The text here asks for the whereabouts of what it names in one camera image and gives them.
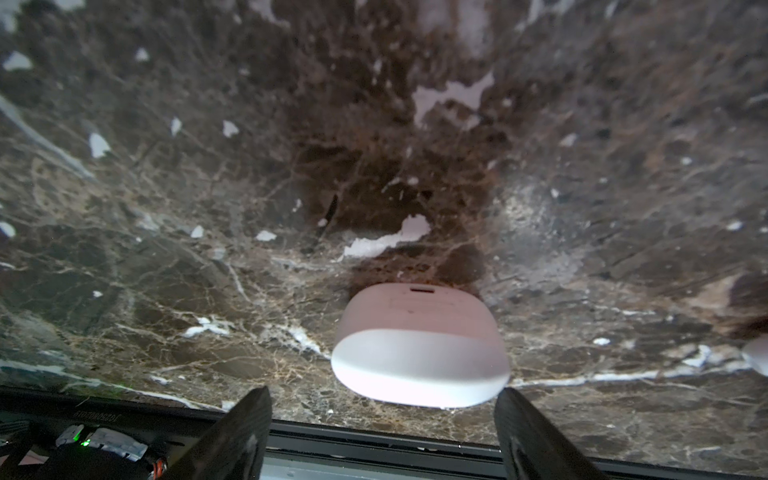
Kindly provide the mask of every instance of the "white disc-shaped device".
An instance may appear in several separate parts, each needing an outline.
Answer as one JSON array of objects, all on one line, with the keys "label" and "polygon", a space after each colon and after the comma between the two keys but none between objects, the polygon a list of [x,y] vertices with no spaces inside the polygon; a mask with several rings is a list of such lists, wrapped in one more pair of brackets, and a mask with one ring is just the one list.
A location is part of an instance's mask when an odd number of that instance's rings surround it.
[{"label": "white disc-shaped device", "polygon": [[741,356],[760,375],[768,376],[768,335],[747,343],[741,349]]},{"label": "white disc-shaped device", "polygon": [[498,327],[480,300],[412,283],[382,283],[352,298],[331,366],[360,395],[439,408],[492,399],[510,375]]}]

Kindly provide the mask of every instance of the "black frame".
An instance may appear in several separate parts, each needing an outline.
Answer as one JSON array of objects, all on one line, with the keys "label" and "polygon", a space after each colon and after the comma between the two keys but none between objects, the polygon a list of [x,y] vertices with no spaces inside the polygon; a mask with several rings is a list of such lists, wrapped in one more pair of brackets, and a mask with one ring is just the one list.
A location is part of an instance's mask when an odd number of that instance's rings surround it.
[{"label": "black frame", "polygon": [[[129,432],[163,432],[190,445],[224,416],[222,412],[138,402],[69,396],[0,386],[0,421],[57,419],[67,424],[98,423]],[[273,420],[266,457],[322,462],[432,478],[506,479],[497,446],[424,439]],[[663,480],[759,480],[758,477],[701,472],[602,458],[590,458],[609,478]]]}]

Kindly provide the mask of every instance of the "metal edge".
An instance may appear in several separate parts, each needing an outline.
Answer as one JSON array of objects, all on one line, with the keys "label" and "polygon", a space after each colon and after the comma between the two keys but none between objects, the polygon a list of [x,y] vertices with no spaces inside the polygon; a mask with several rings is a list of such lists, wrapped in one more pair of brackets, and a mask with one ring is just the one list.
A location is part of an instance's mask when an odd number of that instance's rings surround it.
[{"label": "metal edge", "polygon": [[[102,423],[119,426],[128,421],[126,426],[132,428],[136,428],[134,421],[140,420],[141,417],[150,416],[151,419],[140,421],[140,423],[152,425],[156,430],[172,431],[179,435],[189,435],[190,431],[199,431],[201,434],[207,427],[224,416],[223,412],[210,410],[156,406],[125,400],[70,396],[61,393],[0,386],[0,410],[19,414],[71,418],[72,409],[89,412],[119,410],[119,415],[123,421]],[[268,456],[275,452],[271,448],[277,447],[283,450],[281,456],[285,455],[284,452],[295,452],[288,455],[301,457],[341,455],[354,457],[356,464],[368,462],[370,464],[389,465],[391,468],[398,468],[397,465],[401,465],[402,468],[408,470],[427,469],[442,475],[469,475],[486,478],[505,478],[506,476],[501,451],[493,445],[426,439],[411,435],[369,432],[277,419],[274,419],[270,426],[267,445],[270,447],[267,450]],[[590,460],[607,475],[619,475],[618,478],[760,480],[760,477],[748,475],[702,472],[605,458],[590,458]],[[448,465],[457,469],[445,468]]]}]

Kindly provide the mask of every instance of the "brown marble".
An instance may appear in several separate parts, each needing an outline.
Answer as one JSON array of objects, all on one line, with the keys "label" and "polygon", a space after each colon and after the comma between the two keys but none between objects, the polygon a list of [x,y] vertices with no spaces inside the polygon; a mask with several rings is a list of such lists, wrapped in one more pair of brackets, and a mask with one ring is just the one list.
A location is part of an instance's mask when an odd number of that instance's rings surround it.
[{"label": "brown marble", "polygon": [[[738,351],[768,329],[768,6],[83,4],[0,5],[0,382],[195,408],[266,384],[280,419],[493,443],[490,404],[331,372],[350,296],[432,283],[492,309],[511,384],[589,455],[768,475]],[[421,240],[339,260],[417,214]]]}]

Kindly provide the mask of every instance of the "marble surface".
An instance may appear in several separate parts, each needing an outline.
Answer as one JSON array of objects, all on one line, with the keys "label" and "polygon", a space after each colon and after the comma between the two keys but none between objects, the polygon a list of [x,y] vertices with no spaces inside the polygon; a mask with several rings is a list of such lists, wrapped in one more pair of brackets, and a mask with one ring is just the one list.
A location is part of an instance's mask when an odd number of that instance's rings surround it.
[{"label": "marble surface", "polygon": [[[0,382],[494,443],[363,399],[382,282],[475,294],[589,455],[768,475],[768,5],[0,2]],[[374,257],[356,239],[423,216]]]}]

